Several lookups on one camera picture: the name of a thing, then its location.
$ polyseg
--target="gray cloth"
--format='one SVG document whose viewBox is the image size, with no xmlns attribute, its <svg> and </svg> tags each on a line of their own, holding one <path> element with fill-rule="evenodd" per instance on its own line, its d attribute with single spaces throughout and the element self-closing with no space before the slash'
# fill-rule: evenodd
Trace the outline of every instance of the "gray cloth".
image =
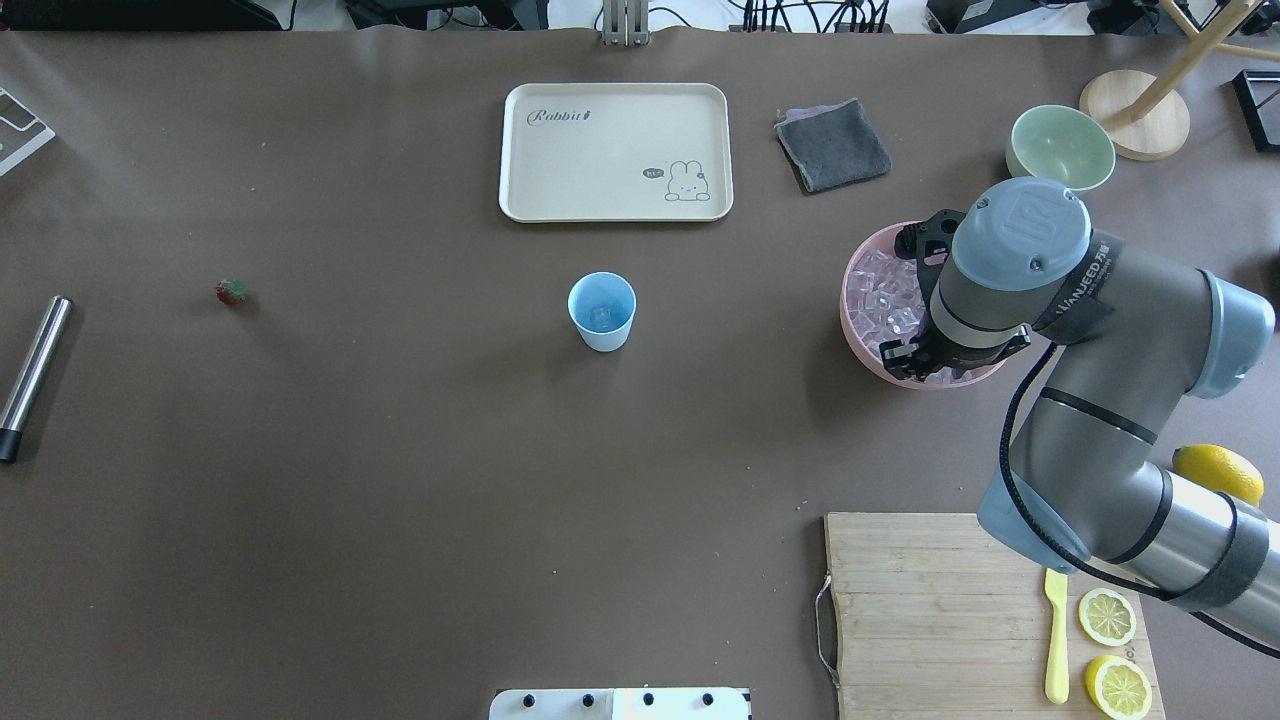
<svg viewBox="0 0 1280 720">
<path fill-rule="evenodd" d="M 774 128 L 809 192 L 883 176 L 893 167 L 856 97 L 787 110 Z"/>
</svg>

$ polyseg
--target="lemon slice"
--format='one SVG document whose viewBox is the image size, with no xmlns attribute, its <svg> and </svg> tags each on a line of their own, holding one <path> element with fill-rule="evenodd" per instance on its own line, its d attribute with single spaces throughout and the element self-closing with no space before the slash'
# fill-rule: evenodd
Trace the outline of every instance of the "lemon slice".
<svg viewBox="0 0 1280 720">
<path fill-rule="evenodd" d="M 1098 710 L 1115 720 L 1138 720 L 1151 711 L 1151 683 L 1142 669 L 1117 655 L 1094 657 L 1084 669 L 1084 688 Z"/>
<path fill-rule="evenodd" d="M 1110 588 L 1093 588 L 1084 593 L 1080 598 L 1080 626 L 1084 634 L 1107 647 L 1125 644 L 1138 630 L 1133 606 Z"/>
</svg>

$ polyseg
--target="cutting board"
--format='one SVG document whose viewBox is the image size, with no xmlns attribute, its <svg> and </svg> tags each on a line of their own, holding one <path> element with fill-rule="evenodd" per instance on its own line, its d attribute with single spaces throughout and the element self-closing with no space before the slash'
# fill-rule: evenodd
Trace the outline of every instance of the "cutting board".
<svg viewBox="0 0 1280 720">
<path fill-rule="evenodd" d="M 972 514 L 828 514 L 827 562 L 844 720 L 1105 720 L 1084 689 L 1084 667 L 1100 655 L 1137 662 L 1155 691 L 1147 717 L 1165 717 L 1137 594 L 1112 588 L 1137 614 L 1133 641 L 1098 644 L 1076 603 L 1105 583 L 1083 574 L 1068 583 L 1070 697 L 1044 698 L 1044 570 Z"/>
</svg>

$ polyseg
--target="table surface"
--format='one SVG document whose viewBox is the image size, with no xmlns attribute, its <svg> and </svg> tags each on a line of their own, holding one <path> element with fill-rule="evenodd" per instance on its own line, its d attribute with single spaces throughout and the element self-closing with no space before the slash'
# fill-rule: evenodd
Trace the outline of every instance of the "table surface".
<svg viewBox="0 0 1280 720">
<path fill-rule="evenodd" d="M 892 387 L 841 336 L 846 260 L 1006 177 L 1021 110 L 1074 105 L 1110 69 L 1158 73 L 1183 44 L 596 42 L 0 33 L 0 86 L 59 132 L 0 178 L 0 368 L 50 296 L 77 302 L 0 471 L 0 716 L 461 719 L 502 688 L 645 683 L 833 716 L 813 651 L 823 514 L 973 511 L 1036 355 L 965 389 Z M 1087 202 L 1098 227 L 1261 291 L 1280 165 L 1231 95 L 1247 63 L 1197 68 L 1187 147 L 1120 160 Z M 735 208 L 512 223 L 502 104 L 535 81 L 717 85 Z M 774 117 L 851 96 L 893 169 L 806 196 Z M 598 269 L 639 295 L 612 355 L 564 313 Z M 221 306 L 224 277 L 252 301 Z M 1280 471 L 1277 354 L 1185 401 L 1153 459 L 1216 442 Z M 1144 610 L 1171 717 L 1274 716 L 1275 661 Z"/>
</svg>

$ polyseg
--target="whole lemon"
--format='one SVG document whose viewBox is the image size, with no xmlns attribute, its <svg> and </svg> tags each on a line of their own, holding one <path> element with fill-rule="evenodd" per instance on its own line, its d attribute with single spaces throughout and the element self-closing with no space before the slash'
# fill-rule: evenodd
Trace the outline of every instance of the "whole lemon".
<svg viewBox="0 0 1280 720">
<path fill-rule="evenodd" d="M 1217 445 L 1187 445 L 1174 451 L 1174 471 L 1211 491 L 1249 505 L 1262 500 L 1262 473 L 1239 454 Z"/>
</svg>

